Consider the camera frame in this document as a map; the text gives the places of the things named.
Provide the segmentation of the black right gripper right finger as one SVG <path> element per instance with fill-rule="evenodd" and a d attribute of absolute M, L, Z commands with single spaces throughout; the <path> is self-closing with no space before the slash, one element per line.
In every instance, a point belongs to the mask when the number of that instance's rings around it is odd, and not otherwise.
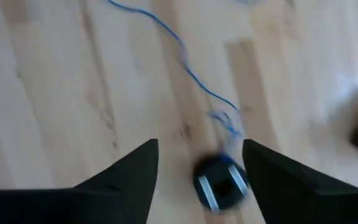
<path fill-rule="evenodd" d="M 266 223 L 358 223 L 358 188 L 246 139 L 246 174 Z"/>

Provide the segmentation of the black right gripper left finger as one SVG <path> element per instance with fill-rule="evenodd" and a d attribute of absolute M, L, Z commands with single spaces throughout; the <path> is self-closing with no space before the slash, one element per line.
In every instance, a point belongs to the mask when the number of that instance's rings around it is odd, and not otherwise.
<path fill-rule="evenodd" d="M 146 223 L 157 173 L 150 139 L 74 187 L 0 190 L 0 223 Z"/>

